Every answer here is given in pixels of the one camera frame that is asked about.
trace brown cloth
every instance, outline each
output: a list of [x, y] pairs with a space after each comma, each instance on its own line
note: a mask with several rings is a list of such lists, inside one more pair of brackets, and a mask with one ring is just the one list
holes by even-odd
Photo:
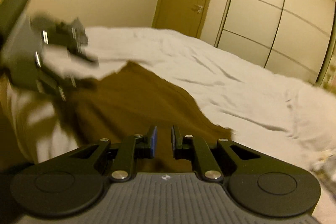
[[184, 89], [129, 62], [120, 72], [98, 81], [86, 79], [94, 88], [78, 88], [67, 97], [69, 120], [85, 143], [109, 138], [121, 142], [126, 136], [145, 134], [157, 126], [157, 149], [153, 160], [138, 160], [138, 172], [188, 172], [187, 160], [172, 156], [171, 127], [182, 135], [197, 135], [208, 143], [231, 138], [231, 130], [212, 124]]

